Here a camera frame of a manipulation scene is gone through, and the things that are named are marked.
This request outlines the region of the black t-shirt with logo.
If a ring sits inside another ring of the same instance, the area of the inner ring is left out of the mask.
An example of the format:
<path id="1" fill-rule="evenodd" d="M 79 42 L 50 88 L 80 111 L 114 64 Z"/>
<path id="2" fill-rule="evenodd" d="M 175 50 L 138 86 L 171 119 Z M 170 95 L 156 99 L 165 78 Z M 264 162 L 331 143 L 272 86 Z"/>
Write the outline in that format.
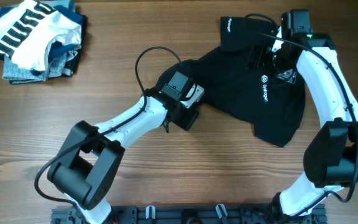
<path id="1" fill-rule="evenodd" d="M 272 22 L 222 16 L 221 45 L 197 60 L 184 60 L 164 71 L 157 88 L 176 71 L 204 88 L 201 102 L 254 125 L 256 137 L 278 147 L 287 145 L 300 127 L 305 109 L 305 81 L 296 75 L 284 83 L 249 64 L 255 46 L 271 47 L 277 28 Z"/>

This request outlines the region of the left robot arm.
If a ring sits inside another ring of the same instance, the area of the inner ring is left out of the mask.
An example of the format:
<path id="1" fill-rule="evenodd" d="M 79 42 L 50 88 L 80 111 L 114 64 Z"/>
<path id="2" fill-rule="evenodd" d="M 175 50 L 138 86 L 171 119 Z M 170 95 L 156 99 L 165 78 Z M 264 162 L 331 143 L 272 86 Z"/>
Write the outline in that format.
<path id="1" fill-rule="evenodd" d="M 185 92 L 152 88 L 134 106 L 109 121 L 94 126 L 86 121 L 75 124 L 47 172 L 47 179 L 73 205 L 70 221 L 107 222 L 112 207 L 106 194 L 125 150 L 147 132 L 170 122 L 189 130 L 198 116 L 195 105 L 203 94 L 200 86 Z"/>

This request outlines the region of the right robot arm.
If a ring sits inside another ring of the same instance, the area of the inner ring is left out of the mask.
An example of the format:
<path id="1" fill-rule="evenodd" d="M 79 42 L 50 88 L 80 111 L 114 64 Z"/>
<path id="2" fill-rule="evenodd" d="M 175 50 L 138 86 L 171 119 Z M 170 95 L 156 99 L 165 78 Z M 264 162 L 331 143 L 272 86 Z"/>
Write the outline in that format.
<path id="1" fill-rule="evenodd" d="M 358 183 L 358 102 L 341 72 L 328 34 L 276 37 L 272 48 L 255 46 L 251 67 L 301 76 L 318 112 L 320 130 L 303 156 L 303 173 L 274 196 L 268 215 L 275 221 L 309 215 L 328 197 L 351 200 Z"/>

